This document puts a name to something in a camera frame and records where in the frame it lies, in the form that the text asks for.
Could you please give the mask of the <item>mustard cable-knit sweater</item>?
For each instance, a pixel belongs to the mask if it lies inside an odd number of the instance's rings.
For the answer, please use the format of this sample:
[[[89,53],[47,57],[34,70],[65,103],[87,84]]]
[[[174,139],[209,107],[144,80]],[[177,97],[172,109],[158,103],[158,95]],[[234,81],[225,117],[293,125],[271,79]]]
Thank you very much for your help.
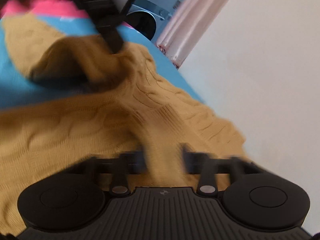
[[[110,158],[138,145],[148,171],[135,186],[195,186],[181,147],[217,158],[245,155],[233,124],[156,72],[142,45],[112,54],[99,35],[66,36],[32,14],[2,21],[16,69],[27,80],[80,74],[92,92],[1,111],[1,232],[20,233],[19,194],[90,154]]]

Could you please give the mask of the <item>lower grey washing machine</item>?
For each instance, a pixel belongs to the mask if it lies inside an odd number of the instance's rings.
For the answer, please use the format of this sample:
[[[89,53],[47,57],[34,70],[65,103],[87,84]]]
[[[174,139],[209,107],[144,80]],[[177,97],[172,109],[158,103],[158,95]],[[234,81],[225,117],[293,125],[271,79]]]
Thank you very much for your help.
[[[171,14],[167,10],[155,4],[134,4],[127,13],[125,22],[152,43],[156,43],[170,18]]]

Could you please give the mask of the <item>blue and pink bedsheet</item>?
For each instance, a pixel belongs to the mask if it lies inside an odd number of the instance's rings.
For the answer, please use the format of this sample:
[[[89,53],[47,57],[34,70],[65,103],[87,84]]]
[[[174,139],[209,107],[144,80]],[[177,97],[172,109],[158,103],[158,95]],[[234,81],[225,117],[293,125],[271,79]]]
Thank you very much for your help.
[[[95,34],[91,20],[71,0],[29,0],[25,7],[18,0],[9,0],[1,9],[1,16],[16,16],[32,12],[35,16],[67,35]],[[154,58],[157,73],[176,87],[187,92],[193,99],[201,98],[189,86],[174,65],[141,33],[123,23],[118,31],[127,41],[144,45]],[[51,88],[48,84],[37,85],[27,81],[15,69],[5,45],[4,31],[1,31],[1,108],[11,108],[32,103],[83,94],[88,89],[76,85]]]

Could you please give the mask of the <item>pink satin curtain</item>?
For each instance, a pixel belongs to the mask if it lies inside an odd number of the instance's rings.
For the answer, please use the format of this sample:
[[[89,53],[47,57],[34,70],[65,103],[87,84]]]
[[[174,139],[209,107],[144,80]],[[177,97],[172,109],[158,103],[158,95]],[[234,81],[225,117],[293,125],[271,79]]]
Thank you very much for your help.
[[[180,68],[229,0],[184,0],[156,41],[160,51]]]

